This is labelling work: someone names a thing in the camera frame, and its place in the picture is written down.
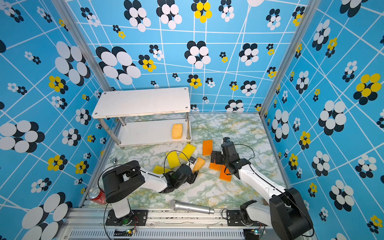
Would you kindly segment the tan porous sponge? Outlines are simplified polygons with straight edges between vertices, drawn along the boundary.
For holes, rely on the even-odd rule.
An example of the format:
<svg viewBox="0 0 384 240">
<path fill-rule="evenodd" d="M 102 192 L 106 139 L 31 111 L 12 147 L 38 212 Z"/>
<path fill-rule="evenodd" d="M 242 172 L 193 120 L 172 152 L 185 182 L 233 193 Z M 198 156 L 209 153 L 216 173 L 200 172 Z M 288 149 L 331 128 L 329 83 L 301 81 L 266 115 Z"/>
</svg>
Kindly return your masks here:
<svg viewBox="0 0 384 240">
<path fill-rule="evenodd" d="M 206 161 L 202 158 L 197 158 L 194 167 L 192 169 L 192 172 L 195 173 L 199 171 L 204 165 L 206 164 Z"/>
<path fill-rule="evenodd" d="M 180 140 L 183 136 L 183 124 L 174 124 L 172 128 L 172 139 Z"/>
</svg>

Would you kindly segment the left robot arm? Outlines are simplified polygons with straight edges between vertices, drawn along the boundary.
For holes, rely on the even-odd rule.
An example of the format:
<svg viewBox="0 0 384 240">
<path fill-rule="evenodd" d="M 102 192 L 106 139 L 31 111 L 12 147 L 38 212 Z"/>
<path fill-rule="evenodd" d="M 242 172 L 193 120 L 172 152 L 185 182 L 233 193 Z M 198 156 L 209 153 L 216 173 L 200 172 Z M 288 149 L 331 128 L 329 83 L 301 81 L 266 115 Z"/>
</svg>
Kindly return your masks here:
<svg viewBox="0 0 384 240">
<path fill-rule="evenodd" d="M 138 161 L 119 165 L 102 173 L 103 192 L 111 204 L 115 217 L 122 219 L 131 215 L 128 196 L 139 188 L 167 194 L 185 183 L 193 184 L 198 176 L 194 166 L 182 164 L 176 171 L 156 174 L 142 170 Z"/>
</svg>

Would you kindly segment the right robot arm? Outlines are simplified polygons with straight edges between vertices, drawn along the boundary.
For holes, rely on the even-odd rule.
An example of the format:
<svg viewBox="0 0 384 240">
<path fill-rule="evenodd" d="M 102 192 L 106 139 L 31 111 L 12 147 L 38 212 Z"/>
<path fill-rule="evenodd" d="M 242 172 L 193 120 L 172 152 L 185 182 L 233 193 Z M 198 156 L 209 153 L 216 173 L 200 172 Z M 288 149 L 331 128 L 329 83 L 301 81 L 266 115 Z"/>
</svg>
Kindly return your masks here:
<svg viewBox="0 0 384 240">
<path fill-rule="evenodd" d="M 258 192 L 268 205 L 255 200 L 241 205 L 240 221 L 245 226 L 261 224 L 270 226 L 281 240 L 294 240 L 300 236 L 308 237 L 314 224 L 304 203 L 295 188 L 287 189 L 258 171 L 249 160 L 241 158 L 229 138 L 224 138 L 221 151 L 212 151 L 211 162 L 224 167 L 224 173 L 235 176 Z"/>
</svg>

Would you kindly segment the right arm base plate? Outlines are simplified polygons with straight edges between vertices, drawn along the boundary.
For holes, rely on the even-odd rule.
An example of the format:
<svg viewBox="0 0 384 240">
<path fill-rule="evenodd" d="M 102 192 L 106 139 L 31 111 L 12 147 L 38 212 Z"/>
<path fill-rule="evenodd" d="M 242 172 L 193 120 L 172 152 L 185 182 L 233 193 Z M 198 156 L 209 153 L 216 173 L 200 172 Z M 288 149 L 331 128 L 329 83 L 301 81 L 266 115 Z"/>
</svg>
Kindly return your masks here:
<svg viewBox="0 0 384 240">
<path fill-rule="evenodd" d="M 229 227 L 256 227 L 262 228 L 266 225 L 263 223 L 244 220 L 240 210 L 224 210 L 222 217 L 227 221 Z"/>
</svg>

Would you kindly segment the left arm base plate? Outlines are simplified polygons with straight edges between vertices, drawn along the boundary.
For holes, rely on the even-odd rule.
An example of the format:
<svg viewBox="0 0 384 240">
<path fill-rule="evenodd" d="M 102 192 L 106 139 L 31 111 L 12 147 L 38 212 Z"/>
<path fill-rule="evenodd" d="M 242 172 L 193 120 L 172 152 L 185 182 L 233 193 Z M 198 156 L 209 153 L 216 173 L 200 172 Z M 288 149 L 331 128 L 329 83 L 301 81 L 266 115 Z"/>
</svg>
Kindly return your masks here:
<svg viewBox="0 0 384 240">
<path fill-rule="evenodd" d="M 148 219 L 148 210 L 133 210 L 128 215 L 117 218 L 113 209 L 108 211 L 106 226 L 145 226 Z"/>
</svg>

